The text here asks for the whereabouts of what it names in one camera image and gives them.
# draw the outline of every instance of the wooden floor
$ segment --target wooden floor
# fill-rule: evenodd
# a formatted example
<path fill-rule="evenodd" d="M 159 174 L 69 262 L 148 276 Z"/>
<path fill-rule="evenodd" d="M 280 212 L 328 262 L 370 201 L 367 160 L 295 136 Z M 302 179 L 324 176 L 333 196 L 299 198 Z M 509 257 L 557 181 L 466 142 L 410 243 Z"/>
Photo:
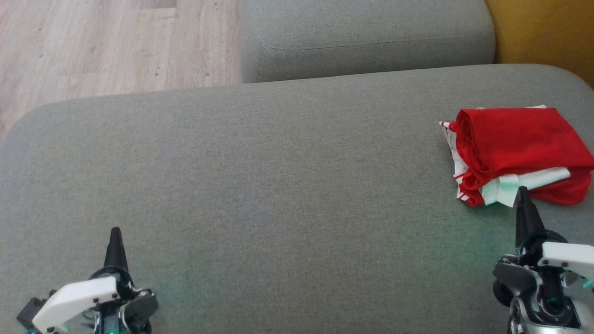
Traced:
<path fill-rule="evenodd" d="M 238 5 L 0 0 L 0 140 L 49 102 L 239 83 Z"/>

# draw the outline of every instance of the red cloth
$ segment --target red cloth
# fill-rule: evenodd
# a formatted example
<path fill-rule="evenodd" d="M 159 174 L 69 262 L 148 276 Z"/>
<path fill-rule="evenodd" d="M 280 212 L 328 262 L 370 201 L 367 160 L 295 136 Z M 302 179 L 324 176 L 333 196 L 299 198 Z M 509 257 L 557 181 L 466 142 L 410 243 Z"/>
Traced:
<path fill-rule="evenodd" d="M 505 174 L 565 167 L 571 176 L 530 192 L 558 204 L 580 203 L 592 181 L 594 157 L 555 108 L 462 109 L 455 124 L 456 148 L 468 165 L 460 190 L 484 204 L 479 189 Z"/>

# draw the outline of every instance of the white robot part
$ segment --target white robot part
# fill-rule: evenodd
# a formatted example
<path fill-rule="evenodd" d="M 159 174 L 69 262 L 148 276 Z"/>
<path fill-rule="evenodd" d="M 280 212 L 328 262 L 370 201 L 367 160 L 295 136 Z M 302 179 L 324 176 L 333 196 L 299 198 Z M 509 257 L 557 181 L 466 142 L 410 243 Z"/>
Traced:
<path fill-rule="evenodd" d="M 113 300 L 117 293 L 113 276 L 65 285 L 39 310 L 33 325 L 41 333 L 49 333 L 48 328 L 60 326 L 97 303 Z"/>
<path fill-rule="evenodd" d="M 580 276 L 594 279 L 594 247 L 590 245 L 544 242 L 539 266 L 563 267 Z"/>

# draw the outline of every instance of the black plastic part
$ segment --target black plastic part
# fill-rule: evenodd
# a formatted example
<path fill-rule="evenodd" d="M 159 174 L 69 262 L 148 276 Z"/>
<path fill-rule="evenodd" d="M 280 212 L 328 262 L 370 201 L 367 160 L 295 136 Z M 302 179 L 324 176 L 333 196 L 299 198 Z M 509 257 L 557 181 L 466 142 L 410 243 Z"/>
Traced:
<path fill-rule="evenodd" d="M 119 304 L 105 303 L 99 307 L 99 323 L 95 334 L 120 333 Z"/>
<path fill-rule="evenodd" d="M 129 302 L 124 310 L 124 319 L 130 331 L 134 334 L 149 334 L 151 326 L 148 320 L 158 308 L 155 295 L 136 297 Z"/>
<path fill-rule="evenodd" d="M 561 269 L 545 267 L 539 274 L 542 279 L 543 308 L 554 317 L 560 316 L 565 311 L 565 295 L 559 277 L 562 272 Z"/>
<path fill-rule="evenodd" d="M 516 248 L 529 248 L 535 239 L 546 238 L 546 230 L 528 188 L 519 188 L 516 204 Z"/>
<path fill-rule="evenodd" d="M 516 264 L 497 263 L 493 269 L 493 276 L 514 295 L 532 294 L 538 288 L 532 270 Z"/>
<path fill-rule="evenodd" d="M 126 259 L 126 251 L 124 249 L 124 241 L 122 240 L 122 232 L 118 227 L 111 230 L 109 236 L 108 249 L 105 252 L 104 267 L 120 267 L 128 271 L 128 260 Z"/>
<path fill-rule="evenodd" d="M 123 300 L 129 300 L 134 297 L 129 288 L 130 286 L 134 286 L 134 282 L 128 272 L 128 260 L 126 259 L 124 241 L 122 239 L 122 232 L 118 227 L 111 229 L 103 268 L 92 274 L 89 279 L 107 276 L 116 278 L 118 294 Z"/>
<path fill-rule="evenodd" d="M 18 322 L 21 323 L 26 329 L 35 328 L 33 326 L 33 318 L 39 313 L 39 310 L 45 305 L 45 302 L 37 298 L 31 298 L 27 305 L 17 315 Z"/>
<path fill-rule="evenodd" d="M 499 280 L 493 282 L 493 294 L 497 301 L 505 307 L 509 307 L 511 300 L 514 298 L 514 294 Z"/>

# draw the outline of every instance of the gray sofa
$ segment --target gray sofa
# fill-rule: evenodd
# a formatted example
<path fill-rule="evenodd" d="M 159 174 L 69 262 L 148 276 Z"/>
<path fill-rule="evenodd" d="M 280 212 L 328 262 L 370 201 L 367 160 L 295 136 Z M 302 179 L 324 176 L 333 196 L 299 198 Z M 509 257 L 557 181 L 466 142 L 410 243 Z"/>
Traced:
<path fill-rule="evenodd" d="M 594 92 L 543 65 L 43 106 L 0 147 L 0 324 L 18 333 L 29 298 L 86 279 L 120 226 L 135 283 L 159 299 L 155 333 L 501 333 L 491 272 L 515 213 L 455 198 L 438 121 L 540 104 L 594 149 Z M 592 244 L 594 196 L 537 205 Z"/>
<path fill-rule="evenodd" d="M 483 0 L 242 0 L 244 83 L 489 64 Z"/>

